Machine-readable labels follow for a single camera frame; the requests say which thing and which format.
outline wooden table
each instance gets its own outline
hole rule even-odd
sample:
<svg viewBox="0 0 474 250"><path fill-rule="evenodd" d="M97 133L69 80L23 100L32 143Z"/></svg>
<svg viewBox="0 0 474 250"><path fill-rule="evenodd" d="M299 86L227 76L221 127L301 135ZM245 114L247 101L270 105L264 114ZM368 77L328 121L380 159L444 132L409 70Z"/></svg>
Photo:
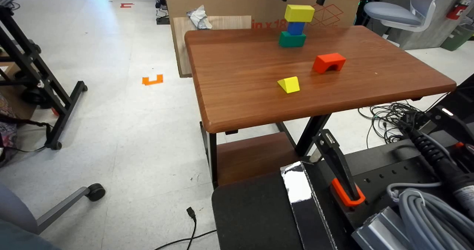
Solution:
<svg viewBox="0 0 474 250"><path fill-rule="evenodd" d="M203 139L215 186L278 170L306 156L332 112L455 89L453 80L362 26L305 32L303 47L278 46L272 29L185 34ZM341 71L318 74L319 54L347 58ZM277 84L298 76L301 91ZM311 117L298 144L283 121ZM277 123L280 133L216 145L216 133Z"/></svg>

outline toy block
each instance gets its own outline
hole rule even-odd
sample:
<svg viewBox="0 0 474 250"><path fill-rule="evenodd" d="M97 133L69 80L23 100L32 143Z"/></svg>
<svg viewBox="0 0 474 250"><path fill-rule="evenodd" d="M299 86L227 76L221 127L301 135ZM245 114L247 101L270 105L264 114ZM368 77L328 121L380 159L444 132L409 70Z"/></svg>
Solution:
<svg viewBox="0 0 474 250"><path fill-rule="evenodd" d="M340 71L345 62L346 58L338 53L321 54L316 56L313 64L313 70L320 74L325 73L327 70Z"/></svg>
<svg viewBox="0 0 474 250"><path fill-rule="evenodd" d="M291 35L287 31L282 31L280 34L280 40L278 44L281 47L302 47L304 45L304 41L306 40L306 35Z"/></svg>
<svg viewBox="0 0 474 250"><path fill-rule="evenodd" d="M287 5L285 19L288 22L313 21L314 8L312 6Z"/></svg>
<svg viewBox="0 0 474 250"><path fill-rule="evenodd" d="M286 93L294 93L300 90L298 77L285 78L277 81L277 83L285 90Z"/></svg>
<svg viewBox="0 0 474 250"><path fill-rule="evenodd" d="M301 35L303 34L304 24L304 22L289 22L286 31L291 35Z"/></svg>

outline yellow triangular block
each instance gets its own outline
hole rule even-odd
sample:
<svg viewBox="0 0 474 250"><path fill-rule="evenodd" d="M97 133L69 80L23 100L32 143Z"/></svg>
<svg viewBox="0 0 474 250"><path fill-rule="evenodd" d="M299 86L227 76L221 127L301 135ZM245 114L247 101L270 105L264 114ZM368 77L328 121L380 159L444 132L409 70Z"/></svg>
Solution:
<svg viewBox="0 0 474 250"><path fill-rule="evenodd" d="M291 78L285 78L277 81L278 84L285 90L286 93L294 93L300 90L300 84L298 83L298 77L294 76Z"/></svg>

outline red arch block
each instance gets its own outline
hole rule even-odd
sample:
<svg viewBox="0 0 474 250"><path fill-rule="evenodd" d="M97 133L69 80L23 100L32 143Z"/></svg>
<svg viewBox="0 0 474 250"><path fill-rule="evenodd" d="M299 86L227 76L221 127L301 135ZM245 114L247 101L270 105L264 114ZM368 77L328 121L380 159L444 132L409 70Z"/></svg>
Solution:
<svg viewBox="0 0 474 250"><path fill-rule="evenodd" d="M340 71L345 62L346 58L338 53L321 54L316 56L316 60L313 64L313 70L320 74L325 73L327 70Z"/></svg>

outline chair seat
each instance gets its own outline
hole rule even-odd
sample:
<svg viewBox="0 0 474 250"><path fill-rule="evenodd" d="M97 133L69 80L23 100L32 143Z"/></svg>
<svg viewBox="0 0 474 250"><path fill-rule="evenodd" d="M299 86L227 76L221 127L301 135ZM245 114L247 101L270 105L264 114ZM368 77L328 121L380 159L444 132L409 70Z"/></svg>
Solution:
<svg viewBox="0 0 474 250"><path fill-rule="evenodd" d="M420 26L421 20L404 7L385 2L370 2L364 11L374 19L393 21L401 24Z"/></svg>

